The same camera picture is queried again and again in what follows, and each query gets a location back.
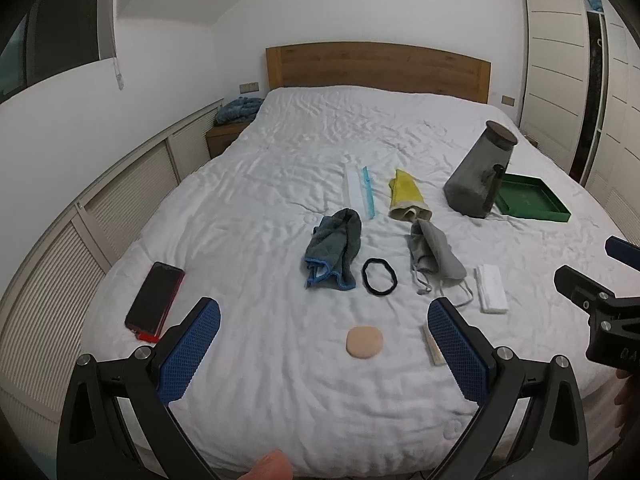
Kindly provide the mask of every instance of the bed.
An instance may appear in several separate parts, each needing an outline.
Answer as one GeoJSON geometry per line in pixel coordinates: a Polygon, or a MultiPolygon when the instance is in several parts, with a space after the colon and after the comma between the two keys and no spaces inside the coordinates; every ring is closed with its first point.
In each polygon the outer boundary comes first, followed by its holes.
{"type": "MultiPolygon", "coordinates": [[[[299,476],[433,468],[477,406],[463,399],[447,367],[433,366],[426,349],[420,327],[433,296],[417,294],[410,225],[386,214],[388,181],[401,168],[415,176],[433,223],[470,275],[479,264],[500,267],[510,312],[482,314],[476,298],[461,309],[465,319],[523,358],[566,355],[590,399],[591,426],[602,432],[612,373],[585,359],[586,315],[555,292],[553,273],[569,264],[623,295],[638,293],[636,277],[607,258],[604,241],[622,235],[600,205],[486,104],[490,65],[375,43],[276,47],[267,60],[272,91],[257,119],[162,202],[113,266],[86,316],[83,351],[106,360],[140,345],[124,317],[153,262],[167,262],[186,276],[165,327],[203,296],[222,311],[221,329],[185,396],[171,404],[213,467],[246,471],[278,448],[299,476]],[[510,172],[542,177],[572,212],[568,223],[510,218],[496,209],[485,220],[471,219],[447,206],[442,186],[487,120],[520,141],[510,172]],[[347,163],[368,166],[378,212],[363,222],[352,267],[357,286],[307,290],[302,257],[322,216],[345,207],[347,163]],[[375,297],[362,286],[360,269],[370,257],[396,270],[391,295],[375,297]],[[354,359],[345,352],[346,334],[369,324],[382,330],[383,350],[354,359]]],[[[383,283],[375,272],[370,278],[383,283]]],[[[524,407],[501,449],[513,440],[524,407]]]]}

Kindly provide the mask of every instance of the gray jar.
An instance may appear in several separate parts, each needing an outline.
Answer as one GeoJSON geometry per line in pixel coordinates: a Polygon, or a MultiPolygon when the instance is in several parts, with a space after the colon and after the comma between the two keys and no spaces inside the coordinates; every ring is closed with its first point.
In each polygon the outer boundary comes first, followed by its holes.
{"type": "Polygon", "coordinates": [[[452,209],[473,218],[485,218],[494,206],[502,177],[518,139],[494,121],[486,129],[444,185],[452,209]]]}

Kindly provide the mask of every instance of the gray face mask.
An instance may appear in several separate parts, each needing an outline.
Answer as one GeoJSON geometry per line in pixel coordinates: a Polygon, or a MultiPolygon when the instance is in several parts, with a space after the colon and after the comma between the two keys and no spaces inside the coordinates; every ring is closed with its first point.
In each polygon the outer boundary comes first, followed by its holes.
{"type": "Polygon", "coordinates": [[[437,276],[439,294],[447,296],[455,306],[463,306],[471,302],[473,293],[466,284],[466,269],[451,251],[447,236],[427,220],[417,220],[412,224],[409,250],[412,256],[412,267],[416,280],[425,288],[418,294],[429,294],[433,287],[429,276],[437,276]]]}

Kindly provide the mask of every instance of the window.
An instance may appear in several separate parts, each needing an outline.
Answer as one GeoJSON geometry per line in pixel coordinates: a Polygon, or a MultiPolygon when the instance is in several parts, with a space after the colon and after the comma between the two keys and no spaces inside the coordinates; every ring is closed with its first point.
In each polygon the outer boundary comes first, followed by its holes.
{"type": "MultiPolygon", "coordinates": [[[[36,0],[0,53],[0,103],[48,77],[98,61],[98,22],[104,23],[101,14],[111,14],[110,2],[104,0],[98,12],[98,0],[36,0]]],[[[106,23],[106,37],[112,38],[112,21],[106,23]]]]}

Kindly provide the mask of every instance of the human finger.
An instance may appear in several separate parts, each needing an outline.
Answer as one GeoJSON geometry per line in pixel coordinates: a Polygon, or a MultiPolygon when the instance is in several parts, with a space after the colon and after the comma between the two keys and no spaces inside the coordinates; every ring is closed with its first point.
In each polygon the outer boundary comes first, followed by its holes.
{"type": "Polygon", "coordinates": [[[271,451],[263,456],[246,475],[238,480],[292,480],[293,468],[283,452],[271,451]]]}
{"type": "Polygon", "coordinates": [[[625,404],[622,404],[622,406],[618,408],[618,413],[616,414],[616,421],[613,427],[621,428],[623,424],[627,422],[630,412],[631,412],[631,405],[628,402],[625,404]]]}
{"type": "Polygon", "coordinates": [[[628,411],[625,415],[624,424],[620,429],[620,438],[623,438],[638,421],[638,407],[629,404],[626,404],[626,406],[628,411]]]}
{"type": "Polygon", "coordinates": [[[616,397],[613,399],[613,403],[616,406],[620,406],[621,404],[625,404],[628,400],[633,397],[635,393],[635,384],[630,381],[627,381],[616,397]]]}

